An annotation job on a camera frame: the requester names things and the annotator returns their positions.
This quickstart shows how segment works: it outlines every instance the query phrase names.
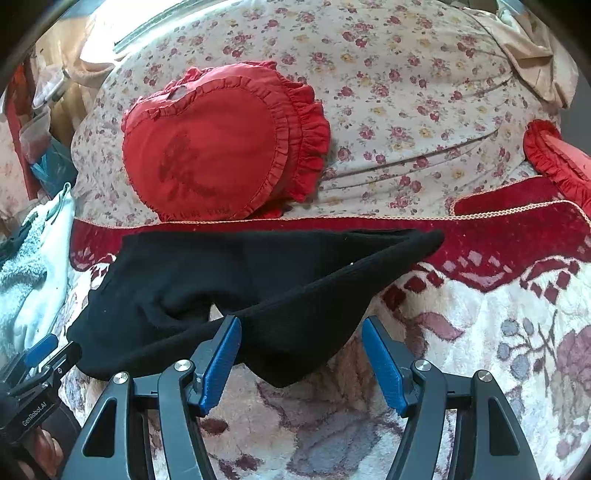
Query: white towel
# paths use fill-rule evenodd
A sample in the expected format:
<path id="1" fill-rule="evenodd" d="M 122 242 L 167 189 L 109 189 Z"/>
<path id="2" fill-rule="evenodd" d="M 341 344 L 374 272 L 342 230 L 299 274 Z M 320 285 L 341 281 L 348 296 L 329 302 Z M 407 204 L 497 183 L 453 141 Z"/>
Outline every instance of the white towel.
<path id="1" fill-rule="evenodd" d="M 45 222 L 39 255 L 46 266 L 45 281 L 29 293 L 14 324 L 17 351 L 30 348 L 51 332 L 67 292 L 70 234 L 74 200 L 69 186 L 60 193 L 61 205 Z"/>

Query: gold trim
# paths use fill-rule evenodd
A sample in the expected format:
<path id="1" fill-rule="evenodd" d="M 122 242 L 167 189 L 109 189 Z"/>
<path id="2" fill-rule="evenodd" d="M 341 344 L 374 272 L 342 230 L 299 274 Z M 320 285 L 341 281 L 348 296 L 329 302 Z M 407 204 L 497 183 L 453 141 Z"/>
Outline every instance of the gold trim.
<path id="1" fill-rule="evenodd" d="M 522 181 L 526 181 L 526 180 L 531 180 L 531 179 L 536 179 L 538 177 L 543 177 L 543 175 L 534 175 L 533 177 L 527 177 L 526 179 L 521 179 L 521 180 L 516 180 L 512 183 L 508 183 L 507 185 L 501 185 L 500 187 L 494 189 L 494 190 L 487 190 L 485 192 L 478 192 L 478 193 L 472 193 L 470 195 L 466 195 L 465 197 L 459 197 L 457 199 L 455 199 L 453 201 L 453 203 L 450 205 L 449 207 L 449 214 L 451 216 L 456 216 L 456 203 L 459 202 L 460 200 L 465 200 L 471 197 L 477 197 L 479 195 L 484 195 L 486 193 L 492 193 L 492 192 L 496 192 L 497 190 L 502 190 L 502 189 L 506 189 L 507 187 L 511 187 L 513 185 L 517 185 L 518 183 L 521 183 Z"/>
<path id="2" fill-rule="evenodd" d="M 76 218 L 79 222 L 86 223 L 88 225 L 97 226 L 100 228 L 108 228 L 111 230 L 134 230 L 139 228 L 144 228 L 146 226 L 155 226 L 155 225 L 165 225 L 165 224 L 175 224 L 175 225 L 217 225 L 219 223 L 252 223 L 252 222 L 289 222 L 292 220 L 312 220 L 312 219 L 335 219 L 335 218 L 370 218 L 376 220 L 446 220 L 450 222 L 455 222 L 458 220 L 478 220 L 482 218 L 495 218 L 505 215 L 513 215 L 514 213 L 521 213 L 527 212 L 528 210 L 535 210 L 538 208 L 544 208 L 550 205 L 555 205 L 556 203 L 569 203 L 574 206 L 579 213 L 587 222 L 589 226 L 589 230 L 591 231 L 591 220 L 589 217 L 584 213 L 583 209 L 574 202 L 570 200 L 551 200 L 549 202 L 541 202 L 541 203 L 530 203 L 529 205 L 523 205 L 521 207 L 513 207 L 507 210 L 499 210 L 496 212 L 483 212 L 483 213 L 471 213 L 469 215 L 458 215 L 458 216 L 447 216 L 447 217 L 398 217 L 398 216 L 366 216 L 366 215 L 344 215 L 344 216 L 318 216 L 318 217 L 302 217 L 302 218 L 278 218 L 278 219 L 267 219 L 267 218 L 255 218 L 251 220 L 222 220 L 218 222 L 189 222 L 189 221 L 179 221 L 179 222 L 161 222 L 161 223 L 151 223 L 149 225 L 140 225 L 140 226 L 111 226 L 111 225 L 99 225 L 98 223 L 91 222 L 89 220 L 84 220 L 81 218 Z"/>

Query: blue plastic bag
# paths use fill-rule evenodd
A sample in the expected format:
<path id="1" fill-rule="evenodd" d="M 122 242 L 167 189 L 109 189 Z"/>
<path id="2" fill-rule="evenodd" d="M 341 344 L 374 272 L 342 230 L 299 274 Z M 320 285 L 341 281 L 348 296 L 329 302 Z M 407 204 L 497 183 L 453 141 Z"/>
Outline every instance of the blue plastic bag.
<path id="1" fill-rule="evenodd" d="M 69 149 L 55 138 L 51 139 L 51 144 L 41 160 L 31 165 L 31 171 L 51 198 L 60 193 L 66 183 L 73 186 L 78 176 Z"/>

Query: curtain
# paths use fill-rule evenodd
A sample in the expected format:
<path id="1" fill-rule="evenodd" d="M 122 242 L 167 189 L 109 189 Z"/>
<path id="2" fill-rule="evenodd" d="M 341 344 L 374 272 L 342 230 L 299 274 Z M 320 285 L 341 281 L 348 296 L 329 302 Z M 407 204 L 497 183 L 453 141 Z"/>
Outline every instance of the curtain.
<path id="1" fill-rule="evenodd" d="M 80 58 L 94 26 L 93 16 L 62 18 L 35 45 L 35 78 L 44 65 L 57 64 L 64 67 L 72 80 L 62 99 L 51 109 L 51 133 L 68 146 L 114 67 L 113 63 L 90 63 Z"/>

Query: floral blanket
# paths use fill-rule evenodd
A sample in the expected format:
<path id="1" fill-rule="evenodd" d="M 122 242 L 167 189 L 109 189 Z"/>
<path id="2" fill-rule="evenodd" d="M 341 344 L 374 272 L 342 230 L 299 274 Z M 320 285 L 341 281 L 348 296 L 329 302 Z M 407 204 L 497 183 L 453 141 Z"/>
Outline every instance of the floral blanket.
<path id="1" fill-rule="evenodd" d="M 532 192 L 541 203 L 530 203 Z M 591 222 L 560 198 L 548 180 L 534 177 L 462 199 L 454 206 L 462 216 L 362 217 L 375 228 L 444 230 L 441 249 L 377 295 L 367 314 L 378 315 L 394 339 L 444 372 L 472 376 L 490 370 L 545 480 L 567 478 L 591 444 Z M 495 205 L 505 209 L 496 211 Z M 305 223 L 253 220 L 292 221 Z M 163 227 L 75 223 L 72 255 L 94 266 L 71 271 L 55 330 L 61 343 L 114 259 L 114 237 Z M 103 257 L 105 244 L 112 253 Z M 103 384 L 76 369 L 65 379 L 60 395 L 83 423 Z M 447 478 L 454 422 L 449 411 L 436 480 Z M 328 365 L 285 389 L 235 366 L 219 406 L 200 426 L 218 478 L 383 480 L 404 421 L 385 405 L 354 335 Z M 157 478 L 164 480 L 156 413 L 150 439 Z"/>
<path id="2" fill-rule="evenodd" d="M 446 215 L 463 195 L 532 174 L 521 143 L 534 118 L 558 121 L 493 37 L 437 0 L 242 0 L 183 18 L 129 54 L 76 131 L 79 218 L 158 222 L 122 159 L 124 111 L 189 66 L 275 60 L 314 87 L 332 149 L 317 215 Z"/>

